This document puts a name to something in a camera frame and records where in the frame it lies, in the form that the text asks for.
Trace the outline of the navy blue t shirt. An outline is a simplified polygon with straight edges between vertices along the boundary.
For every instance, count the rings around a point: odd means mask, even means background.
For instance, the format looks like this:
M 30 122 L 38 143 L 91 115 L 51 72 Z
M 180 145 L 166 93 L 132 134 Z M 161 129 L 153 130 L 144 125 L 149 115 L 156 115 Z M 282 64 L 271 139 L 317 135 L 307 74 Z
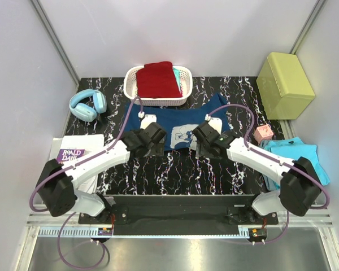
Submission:
M 227 104 L 226 99 L 217 93 L 201 108 L 177 110 L 144 107 L 144 112 L 145 114 L 155 115 L 157 123 L 167 132 L 164 143 L 165 151 L 179 150 L 182 148 L 195 150 L 197 139 L 193 135 L 192 130 L 205 121 L 206 114 L 225 104 Z M 140 127 L 141 120 L 138 118 L 139 111 L 140 106 L 134 104 L 125 126 L 125 132 Z M 212 117 L 217 117 L 222 121 L 221 132 L 230 129 L 225 112 L 225 109 L 222 109 L 212 115 Z

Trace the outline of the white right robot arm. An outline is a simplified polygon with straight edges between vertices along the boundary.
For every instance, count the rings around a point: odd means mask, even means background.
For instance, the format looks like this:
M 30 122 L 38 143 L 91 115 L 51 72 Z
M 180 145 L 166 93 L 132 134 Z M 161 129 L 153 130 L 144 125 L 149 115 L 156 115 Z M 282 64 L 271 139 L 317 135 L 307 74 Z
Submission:
M 302 156 L 292 160 L 272 154 L 231 131 L 220 134 L 210 121 L 194 128 L 193 135 L 197 139 L 197 155 L 241 163 L 278 183 L 279 189 L 259 194 L 245 209 L 245 217 L 252 224 L 278 211 L 302 217 L 321 193 L 313 165 Z

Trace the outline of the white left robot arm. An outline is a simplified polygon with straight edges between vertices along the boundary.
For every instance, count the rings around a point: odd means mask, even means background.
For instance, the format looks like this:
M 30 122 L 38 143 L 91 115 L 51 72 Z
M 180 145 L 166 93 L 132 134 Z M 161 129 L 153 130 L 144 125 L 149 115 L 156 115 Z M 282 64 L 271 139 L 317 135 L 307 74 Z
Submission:
M 166 131 L 152 122 L 146 128 L 124 133 L 118 141 L 105 146 L 96 154 L 88 154 L 61 165 L 56 159 L 46 162 L 34 192 L 40 196 L 53 217 L 67 212 L 84 213 L 97 223 L 110 219 L 111 207 L 99 194 L 79 190 L 79 186 L 99 173 L 125 164 L 134 158 L 163 155 Z

